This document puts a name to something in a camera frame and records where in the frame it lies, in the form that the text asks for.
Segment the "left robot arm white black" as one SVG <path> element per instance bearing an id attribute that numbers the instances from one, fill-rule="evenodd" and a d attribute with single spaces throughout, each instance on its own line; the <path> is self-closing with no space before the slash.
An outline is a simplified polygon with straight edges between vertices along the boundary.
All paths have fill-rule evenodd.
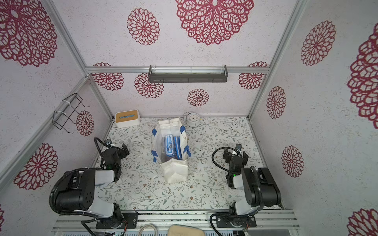
<path id="1" fill-rule="evenodd" d="M 88 224 L 94 221 L 106 228 L 126 226 L 127 220 L 119 205 L 100 199 L 95 190 L 120 179 L 122 160 L 130 154 L 129 149 L 126 144 L 115 146 L 111 139 L 102 141 L 95 137 L 94 142 L 101 158 L 100 166 L 65 172 L 50 192 L 50 208 L 59 215 L 91 217 L 92 220 L 82 221 L 87 230 Z"/>

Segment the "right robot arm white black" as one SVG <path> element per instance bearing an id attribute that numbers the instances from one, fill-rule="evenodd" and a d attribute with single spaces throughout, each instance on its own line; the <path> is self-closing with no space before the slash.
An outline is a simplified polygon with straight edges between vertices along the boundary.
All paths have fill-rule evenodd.
<path id="1" fill-rule="evenodd" d="M 248 167 L 249 156 L 241 145 L 218 148 L 212 153 L 211 160 L 216 167 L 227 172 L 228 187 L 244 191 L 244 198 L 232 203 L 229 213 L 222 217 L 252 217 L 265 207 L 281 204 L 281 192 L 269 169 Z"/>

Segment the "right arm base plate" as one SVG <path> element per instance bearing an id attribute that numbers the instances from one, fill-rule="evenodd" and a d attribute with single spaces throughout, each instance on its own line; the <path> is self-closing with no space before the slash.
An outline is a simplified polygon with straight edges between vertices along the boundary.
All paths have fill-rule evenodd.
<path id="1" fill-rule="evenodd" d="M 254 216 L 246 218 L 223 212 L 217 212 L 215 215 L 218 228 L 254 228 L 257 226 Z"/>

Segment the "white canvas bag blue handles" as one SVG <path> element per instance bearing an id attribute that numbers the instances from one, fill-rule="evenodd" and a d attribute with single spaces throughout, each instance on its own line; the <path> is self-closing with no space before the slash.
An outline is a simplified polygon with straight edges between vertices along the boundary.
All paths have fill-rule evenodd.
<path id="1" fill-rule="evenodd" d="M 188 158 L 192 154 L 186 128 L 179 118 L 157 122 L 152 130 L 151 153 L 167 184 L 188 180 Z"/>

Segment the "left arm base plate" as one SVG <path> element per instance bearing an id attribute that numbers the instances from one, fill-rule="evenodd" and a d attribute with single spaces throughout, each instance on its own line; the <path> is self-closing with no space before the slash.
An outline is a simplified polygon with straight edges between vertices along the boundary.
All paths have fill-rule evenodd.
<path id="1" fill-rule="evenodd" d="M 121 212 L 114 213 L 108 218 L 101 218 L 97 221 L 96 229 L 135 229 L 138 222 L 139 213 Z"/>

